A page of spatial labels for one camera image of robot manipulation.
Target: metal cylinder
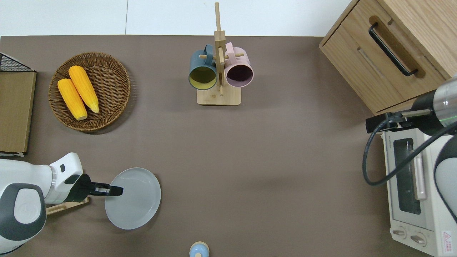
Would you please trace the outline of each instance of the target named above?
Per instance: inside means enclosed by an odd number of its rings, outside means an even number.
[[[436,89],[433,109],[444,127],[457,121],[457,75]]]

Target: blue mug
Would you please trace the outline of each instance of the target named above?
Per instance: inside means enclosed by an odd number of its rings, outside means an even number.
[[[213,46],[207,44],[204,50],[196,51],[191,57],[189,83],[199,90],[212,88],[218,81],[216,61],[213,59]]]

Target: white wall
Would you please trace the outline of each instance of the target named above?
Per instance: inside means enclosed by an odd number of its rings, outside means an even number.
[[[219,0],[226,35],[324,36],[351,0]],[[214,1],[0,0],[0,36],[213,35]]]

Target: black cable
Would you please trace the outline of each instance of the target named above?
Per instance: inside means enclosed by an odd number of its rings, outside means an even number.
[[[440,129],[435,135],[430,137],[427,141],[425,141],[423,144],[421,144],[417,149],[415,149],[412,153],[410,153],[402,162],[400,162],[393,171],[391,171],[387,176],[385,176],[383,179],[373,182],[368,178],[368,173],[367,173],[367,157],[368,157],[368,150],[370,149],[370,145],[373,141],[374,136],[376,133],[378,133],[381,128],[386,125],[388,122],[392,121],[393,119],[400,118],[401,114],[396,114],[393,116],[390,116],[389,118],[385,119],[382,121],[371,133],[370,138],[368,139],[367,145],[365,146],[365,151],[363,152],[363,160],[362,160],[362,173],[363,173],[363,178],[365,181],[368,183],[370,186],[380,186],[383,185],[385,182],[387,182],[389,179],[391,179],[393,176],[397,175],[400,170],[405,167],[407,164],[409,164],[414,157],[416,157],[420,152],[422,152],[427,146],[429,146],[431,143],[435,142],[438,138],[440,138],[442,135],[449,133],[449,132],[455,132],[457,129],[457,122],[452,123],[448,127],[444,127]]]

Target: wooden cabinet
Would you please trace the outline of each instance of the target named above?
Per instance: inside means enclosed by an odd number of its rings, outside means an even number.
[[[408,109],[457,73],[457,1],[353,0],[319,47],[373,113]]]

